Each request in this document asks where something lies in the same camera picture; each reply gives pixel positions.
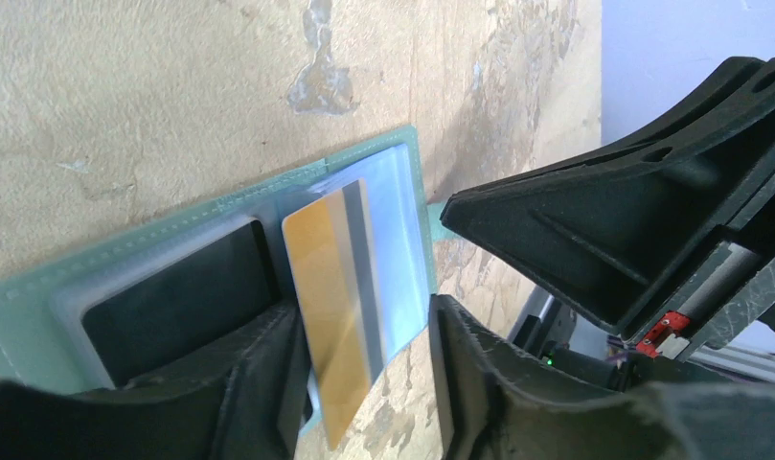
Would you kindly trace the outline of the dark grey card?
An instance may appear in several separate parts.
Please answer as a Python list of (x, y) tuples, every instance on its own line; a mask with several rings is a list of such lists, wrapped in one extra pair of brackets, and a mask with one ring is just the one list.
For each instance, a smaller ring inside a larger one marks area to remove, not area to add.
[(81, 324), (115, 386), (245, 325), (281, 298), (252, 221), (87, 311)]

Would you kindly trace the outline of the gold card with black stripe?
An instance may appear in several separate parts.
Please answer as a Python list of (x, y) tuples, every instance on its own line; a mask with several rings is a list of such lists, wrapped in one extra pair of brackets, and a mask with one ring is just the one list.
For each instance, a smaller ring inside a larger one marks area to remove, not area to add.
[(384, 367), (367, 188), (358, 179), (282, 223), (331, 450)]

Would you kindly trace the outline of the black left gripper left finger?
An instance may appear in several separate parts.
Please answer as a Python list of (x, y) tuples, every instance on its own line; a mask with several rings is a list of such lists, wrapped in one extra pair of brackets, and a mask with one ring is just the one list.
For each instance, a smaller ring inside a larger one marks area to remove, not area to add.
[(121, 388), (59, 395), (0, 379), (0, 459), (290, 459), (308, 373), (284, 300)]

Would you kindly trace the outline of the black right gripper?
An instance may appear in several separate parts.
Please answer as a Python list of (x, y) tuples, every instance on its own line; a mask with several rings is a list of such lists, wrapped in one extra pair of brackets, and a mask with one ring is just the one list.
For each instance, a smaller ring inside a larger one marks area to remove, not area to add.
[(744, 232), (774, 195), (775, 58), (730, 57), (628, 136), (458, 192), (441, 221), (638, 352), (686, 361), (775, 306), (775, 247)]

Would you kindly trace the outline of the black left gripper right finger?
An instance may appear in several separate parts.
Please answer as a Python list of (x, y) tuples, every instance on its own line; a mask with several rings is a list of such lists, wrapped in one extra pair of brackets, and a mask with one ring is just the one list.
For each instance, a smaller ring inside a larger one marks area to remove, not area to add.
[(434, 295), (429, 338), (446, 459), (775, 459), (775, 383), (639, 359), (627, 387), (547, 364)]

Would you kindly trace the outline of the teal leather card holder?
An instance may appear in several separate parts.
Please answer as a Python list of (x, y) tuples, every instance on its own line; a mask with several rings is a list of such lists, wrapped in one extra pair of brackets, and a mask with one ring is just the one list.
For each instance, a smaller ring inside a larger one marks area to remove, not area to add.
[[(281, 292), (280, 300), (267, 309), (291, 300), (303, 324), (282, 223), (325, 193), (358, 179), (367, 188), (373, 229), (382, 373), (425, 328), (435, 287), (418, 133), (412, 126), (0, 283), (0, 380), (59, 395), (124, 387), (115, 386), (107, 374), (81, 324), (83, 315), (252, 221), (262, 224)], [(314, 423), (324, 423), (304, 324), (303, 328), (309, 357), (308, 402), (298, 436)]]

